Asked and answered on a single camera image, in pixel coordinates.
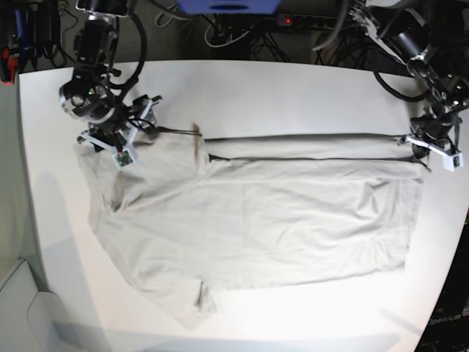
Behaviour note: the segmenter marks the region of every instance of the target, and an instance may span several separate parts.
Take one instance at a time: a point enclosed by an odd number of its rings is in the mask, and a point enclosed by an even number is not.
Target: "black cable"
[[[121,93],[119,97],[117,98],[117,103],[121,103],[127,93],[132,89],[133,86],[136,85],[136,83],[139,81],[139,75],[144,68],[145,60],[147,59],[147,49],[148,49],[148,44],[147,44],[147,33],[145,32],[144,25],[140,21],[140,18],[133,13],[130,17],[130,19],[134,22],[137,31],[139,31],[140,35],[140,57],[139,57],[139,63],[137,64],[137,68],[133,72],[132,76],[124,83],[124,84],[114,84],[110,83],[110,87],[112,89],[120,89]]]
[[[278,57],[276,56],[275,51],[273,50],[273,48],[272,48],[270,45],[267,44],[266,41],[264,41],[262,44],[257,45],[257,46],[253,49],[253,53],[252,53],[252,54],[253,54],[255,57],[257,57],[256,55],[259,54],[260,51],[261,51],[263,48],[267,48],[267,49],[270,51],[270,53],[272,54],[273,59],[278,62]]]
[[[64,10],[69,10],[70,9],[70,4],[68,0],[59,0],[62,1],[63,4],[59,4],[59,16],[63,17],[65,15]]]
[[[162,12],[166,16],[168,16],[170,18],[173,18],[175,20],[189,21],[190,19],[193,18],[193,16],[191,16],[191,15],[186,15],[186,14],[182,14],[182,13],[175,13],[171,10],[168,10],[162,4],[156,2],[156,0],[148,0],[148,2],[150,4],[152,4],[153,6],[157,7],[160,10],[160,12]]]
[[[63,47],[61,47],[60,45],[58,45],[58,47],[59,47],[59,51],[60,51],[60,53],[62,54],[63,57],[66,57],[71,62],[75,63],[74,58],[72,58],[69,54],[67,54],[67,52],[63,49]]]
[[[272,40],[272,43],[273,43],[274,47],[276,48],[276,51],[277,51],[278,55],[280,55],[280,57],[281,57],[285,62],[291,62],[292,60],[290,60],[290,58],[288,57],[288,55],[286,55],[285,52],[280,49],[280,47],[278,46],[276,40],[273,39],[272,33],[268,32],[267,35],[269,36],[270,40]]]
[[[202,136],[200,132],[197,131],[189,131],[189,130],[174,130],[172,128],[166,127],[158,127],[158,132],[165,132],[165,133],[175,133],[175,134],[187,134],[188,136]]]
[[[62,63],[60,65],[55,63],[55,61],[54,61],[55,56],[49,57],[49,61],[51,62],[51,65],[52,65],[53,68],[63,68],[67,65],[67,57],[62,52],[60,52],[60,54],[62,55]]]
[[[137,117],[134,117],[134,118],[129,118],[128,119],[129,122],[131,121],[137,121],[137,122],[145,122],[146,124],[148,124],[153,130],[157,131],[157,128],[155,126],[155,124],[149,120],[144,120],[144,119],[139,119]]]
[[[353,68],[355,69],[363,69],[363,66],[365,65],[365,60],[366,60],[366,54],[367,54],[367,50],[366,49],[362,49],[360,55],[358,55],[358,59],[355,60],[355,65],[353,66]]]
[[[369,64],[368,52],[369,52],[369,49],[367,49],[367,48],[365,48],[365,49],[363,50],[363,61],[361,62],[361,69],[362,69],[362,70],[365,70],[365,69],[366,69],[366,63]]]
[[[148,122],[148,124],[150,126],[152,126],[152,128],[155,130],[155,132],[158,132],[158,130],[156,129],[156,127],[150,122],[150,121],[146,121],[146,120],[141,120],[141,119],[127,119],[127,121],[133,126],[135,127],[137,130],[145,133],[146,135],[148,135],[148,133],[145,131],[145,129],[142,127],[142,125],[138,124],[138,123],[134,123],[134,121],[136,120],[139,120],[139,121],[145,121],[145,122]]]
[[[346,51],[342,52],[340,55],[336,57],[336,61],[334,62],[334,64],[335,65],[340,64],[349,56],[352,57],[353,60],[356,62],[357,60],[352,56],[352,54],[355,53],[357,50],[360,50],[360,49],[367,50],[370,48],[374,48],[374,46],[373,45],[362,46],[360,43],[352,44],[351,46],[347,48]]]
[[[218,28],[217,26],[213,23],[213,21],[211,21],[206,15],[200,15],[200,17],[202,17],[203,19],[205,19],[208,23],[210,23],[210,25],[213,27],[213,32],[215,34],[218,34],[219,31],[218,31]]]
[[[117,51],[117,46],[119,44],[119,32],[120,32],[120,24],[119,24],[119,18],[116,17],[116,39],[113,40],[109,47],[109,63],[108,63],[108,72],[106,74],[106,87],[109,87],[111,84],[111,71],[114,66],[114,57],[116,56],[116,51]]]
[[[44,57],[48,60],[50,59],[53,59],[54,57],[57,56],[57,54],[59,53],[59,46],[56,45],[55,49],[53,50],[53,52],[50,54],[47,52],[47,49],[44,47],[43,48],[43,53],[44,53]]]
[[[319,64],[319,63],[320,63],[321,65],[324,65],[324,62],[323,62],[323,60],[322,60],[321,55],[322,55],[322,50],[319,50],[319,51],[317,52],[316,61],[314,62],[315,65],[317,65],[317,64]]]
[[[456,117],[458,121],[454,126],[454,148],[459,150],[459,134],[461,133],[461,125],[459,123],[459,117]]]
[[[313,51],[318,51],[318,50],[328,47],[337,38],[340,31],[342,30],[342,27],[344,26],[345,20],[349,13],[349,5],[350,5],[350,0],[342,0],[340,13],[339,13],[339,16],[337,17],[337,21],[336,21],[336,24],[334,25],[334,28],[332,29],[332,31],[330,31],[326,39],[324,39],[321,43],[316,44],[313,48],[311,48]]]
[[[75,23],[74,23],[72,26],[70,26],[70,27],[64,29],[64,31],[62,32],[62,42],[61,42],[61,45],[62,45],[63,48],[65,48],[65,33],[67,33],[68,31],[70,31],[71,29],[75,28],[76,25],[77,25],[78,22],[79,22],[79,19],[78,19],[78,17],[76,17],[74,14],[72,14],[72,13],[71,13],[69,10],[67,10],[66,8],[62,8],[62,9],[60,9],[60,10],[63,11],[63,12],[65,12],[65,13],[67,13],[68,15],[72,16],[72,17],[75,19]]]
[[[394,97],[396,97],[398,99],[401,99],[403,101],[407,101],[408,103],[418,103],[420,101],[423,101],[423,100],[429,98],[429,96],[430,96],[430,91],[429,90],[427,90],[427,91],[423,92],[422,94],[417,95],[415,97],[409,97],[407,95],[403,95],[402,93],[400,93],[400,92],[396,91],[394,88],[392,88],[389,84],[387,84],[384,81],[384,79],[381,77],[380,73],[374,67],[372,67],[372,71],[373,71],[374,77],[376,78],[378,83],[381,85],[381,87],[383,87],[386,90],[386,92],[392,94]]]
[[[275,51],[273,50],[273,44],[269,42],[269,39],[265,36],[265,34],[262,35],[262,39],[264,40],[264,45],[267,49],[269,49],[270,53],[272,54],[273,58],[278,61],[277,56]]]
[[[328,61],[327,61],[327,64],[328,64],[328,65],[334,65],[334,66],[337,65],[336,57],[337,57],[337,55],[339,54],[339,52],[341,51],[342,46],[345,44],[345,42],[346,42],[346,37],[343,37],[343,38],[340,40],[339,44],[337,45],[336,50],[332,53],[332,55],[330,55],[330,57],[329,57],[329,59],[328,59]]]

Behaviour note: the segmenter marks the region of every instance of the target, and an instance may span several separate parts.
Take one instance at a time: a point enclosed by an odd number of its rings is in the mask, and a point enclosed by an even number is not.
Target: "cable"
[[[181,37],[181,44],[186,43],[192,35],[192,32],[196,26],[197,22],[192,20],[192,21],[187,21],[184,22],[184,24],[181,26],[181,28],[178,31],[178,36]]]
[[[175,11],[171,11],[167,8],[165,8],[162,4],[156,2],[156,0],[148,0],[148,2],[150,4],[152,4],[153,6],[155,6],[156,8],[158,8],[162,14],[172,18],[172,19],[175,19],[175,20],[179,20],[179,21],[189,21],[191,18],[193,18],[193,16],[191,15],[186,15],[186,14],[182,14],[182,13],[176,13]]]
[[[219,31],[218,31],[218,28],[217,26],[215,25],[215,23],[213,23],[213,21],[211,21],[206,15],[200,15],[200,17],[202,17],[203,19],[206,20],[206,22],[210,23],[210,25],[213,27],[213,31],[218,34]]]
[[[327,60],[328,65],[336,65],[335,59],[337,58],[337,55],[339,54],[340,50],[342,49],[342,46],[346,44],[346,37],[343,37],[339,44],[336,46],[336,50],[329,56]]]
[[[176,10],[176,9],[177,9],[177,2],[173,3],[172,5],[169,5],[169,7],[168,7],[167,10],[168,10],[168,11],[174,11],[174,10]],[[168,18],[168,20],[167,20],[166,22],[164,22],[164,23],[161,23],[161,21],[163,20],[163,18],[164,18],[165,16]],[[154,24],[155,27],[157,27],[157,28],[165,28],[165,27],[169,26],[173,20],[174,20],[173,17],[168,16],[168,15],[167,15],[166,13],[164,13],[164,12],[159,12],[159,13],[156,15],[155,19],[153,20],[153,24]]]
[[[59,12],[60,11],[63,12],[64,10],[70,10],[70,3],[68,2],[68,0],[59,0],[59,1],[63,2],[63,4],[59,4]]]
[[[63,57],[66,57],[71,62],[75,63],[75,60],[69,54],[67,54],[67,52],[63,49],[63,47],[61,47],[60,45],[58,45],[58,47],[59,47],[59,51],[60,51],[60,53],[62,54]]]
[[[63,12],[65,12],[65,13],[67,13],[68,15],[72,16],[72,17],[75,19],[75,23],[74,23],[72,26],[70,26],[70,27],[64,29],[64,31],[62,32],[62,42],[61,42],[61,45],[62,45],[63,48],[65,48],[65,33],[67,33],[68,31],[70,31],[71,29],[75,28],[76,25],[77,25],[78,22],[79,22],[79,19],[78,19],[78,17],[76,17],[74,14],[72,14],[72,13],[71,13],[69,10],[67,10],[66,8],[61,8],[60,10],[63,11]]]
[[[210,28],[212,28],[213,26],[208,26],[207,27],[207,30],[205,31],[205,34],[204,34],[204,39],[205,39],[205,44],[207,44],[209,47],[211,48],[214,48],[214,49],[217,49],[217,48],[225,48],[227,46],[230,46],[231,44],[235,44],[236,42],[239,42],[240,40],[246,38],[246,36],[251,33],[251,30],[252,30],[252,27],[250,29],[248,29],[246,32],[242,33],[239,37],[236,37],[235,39],[232,39],[232,40],[228,40],[226,43],[224,44],[218,44],[218,45],[214,45],[212,43],[210,43],[207,39],[207,34],[210,30]]]
[[[120,19],[116,17],[115,21],[115,30],[116,30],[116,38],[113,40],[109,47],[109,63],[108,63],[108,72],[106,75],[106,86],[108,87],[111,83],[111,71],[114,66],[114,57],[116,56],[117,46],[119,45],[119,33],[120,33]]]
[[[65,55],[60,51],[60,54],[62,55],[62,63],[60,65],[56,64],[54,59],[55,59],[55,56],[50,56],[49,57],[49,61],[51,62],[51,65],[53,68],[63,68],[67,65],[67,57],[65,57]]]
[[[173,130],[172,128],[158,127],[158,132],[164,133],[175,133],[175,134],[187,134],[189,136],[202,136],[200,132],[190,130]]]
[[[427,91],[423,92],[422,94],[417,95],[415,97],[409,97],[407,95],[403,95],[402,93],[396,91],[394,88],[389,86],[389,84],[387,84],[384,81],[383,77],[381,77],[380,73],[374,67],[372,67],[372,71],[373,71],[374,77],[376,78],[378,83],[381,84],[381,87],[383,87],[388,93],[392,94],[394,97],[396,97],[398,99],[401,99],[403,101],[407,101],[408,103],[418,103],[420,101],[423,101],[423,100],[429,98],[429,96],[430,96],[430,91],[429,90],[427,90]]]
[[[262,48],[265,46],[267,49],[269,49],[269,51],[270,51],[270,53],[272,54],[273,58],[274,58],[276,61],[278,61],[277,56],[276,56],[276,53],[275,53],[275,51],[274,51],[273,48],[272,48],[272,44],[268,41],[268,39],[266,38],[266,36],[265,36],[264,34],[262,35],[262,39],[264,40],[264,44],[262,44],[262,45],[260,46],[260,49],[262,49]]]
[[[328,47],[337,38],[340,31],[342,30],[342,27],[344,26],[345,19],[347,18],[347,15],[349,12],[349,5],[350,5],[350,0],[342,0],[340,13],[339,13],[339,16],[337,17],[337,21],[336,21],[336,24],[334,25],[334,28],[326,37],[326,39],[324,39],[321,43],[316,44],[313,48],[311,48],[313,51],[318,51],[318,50]]]
[[[139,118],[136,118],[134,117],[133,119],[131,118],[128,118],[127,119],[128,122],[130,122],[130,124],[132,124],[133,121],[137,121],[137,122],[145,122],[146,124],[148,124],[153,130],[158,131],[158,129],[156,128],[155,124],[151,121],[148,121],[148,120],[144,120],[144,119],[139,119]]]
[[[277,54],[284,60],[284,62],[291,62],[292,60],[290,60],[288,55],[283,50],[280,49],[280,47],[278,46],[276,40],[273,39],[272,33],[268,32],[267,35],[269,36],[270,40],[272,41],[274,49],[277,51]]]
[[[319,50],[316,55],[316,61],[314,62],[315,65],[317,64],[324,65],[324,61],[322,60],[321,54],[322,54],[322,50]]]
[[[53,50],[52,54],[48,53],[47,52],[47,48],[44,47],[43,48],[43,53],[44,53],[44,57],[46,59],[53,59],[54,57],[57,56],[57,54],[59,53],[59,46],[56,45],[55,49]]]
[[[140,123],[135,123],[134,121],[147,122],[148,125],[150,125],[156,133],[158,132],[158,129],[156,128],[156,126],[153,125],[150,121],[141,120],[141,119],[130,119],[130,118],[127,119],[127,122],[129,122],[133,127],[135,127],[137,130],[145,133],[146,135],[148,135],[148,133],[145,131],[145,128]]]
[[[459,134],[461,133],[461,125],[459,122],[459,117],[457,118],[456,125],[454,126],[454,148],[459,149]]]
[[[137,64],[137,68],[133,72],[132,76],[124,83],[124,84],[115,84],[110,82],[109,85],[112,89],[120,89],[122,90],[119,97],[117,98],[117,102],[121,103],[127,93],[132,89],[133,86],[139,81],[139,75],[144,67],[145,60],[147,59],[147,33],[145,32],[145,28],[140,21],[140,18],[133,13],[130,17],[132,22],[135,24],[137,30],[139,31],[140,35],[140,57],[139,63]]]

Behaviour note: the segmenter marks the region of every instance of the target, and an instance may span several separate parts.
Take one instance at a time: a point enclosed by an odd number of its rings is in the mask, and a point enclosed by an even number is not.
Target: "metal bracket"
[[[425,142],[413,135],[404,137],[403,142],[412,143],[441,155],[443,157],[443,166],[448,171],[453,172],[456,168],[464,166],[464,158],[460,151],[453,153],[450,150],[444,150],[443,148],[438,147],[436,144]]]
[[[140,120],[148,120],[148,118],[153,118],[153,119],[155,118],[152,113],[153,104],[154,104],[153,100],[149,99],[147,102],[147,105],[145,106],[145,109],[139,116]],[[139,154],[137,153],[135,147],[133,146],[133,143],[137,137],[138,132],[139,130],[135,126],[129,127],[125,135],[126,143],[125,143],[125,146],[122,148],[121,152],[119,152],[117,148],[91,136],[89,134],[89,131],[84,131],[81,134],[81,138],[92,144],[97,145],[98,147],[103,148],[104,150],[109,151],[111,153],[111,157],[114,163],[116,164],[117,169],[122,170],[124,166],[127,166],[132,163],[136,163],[139,160]]]

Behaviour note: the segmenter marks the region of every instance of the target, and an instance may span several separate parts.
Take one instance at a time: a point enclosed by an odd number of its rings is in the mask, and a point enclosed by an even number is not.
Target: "white table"
[[[135,65],[118,65],[127,76]],[[469,168],[431,157],[405,271],[280,289],[220,293],[221,308],[184,330],[129,287],[89,228],[89,190],[73,154],[86,128],[59,105],[70,69],[21,76],[24,141],[45,272],[89,351],[413,351],[435,306],[469,206]],[[415,82],[388,76],[411,94]],[[260,62],[148,62],[129,94],[162,95],[167,127],[206,138],[405,134],[421,113],[369,72]],[[469,153],[469,130],[461,148]]]

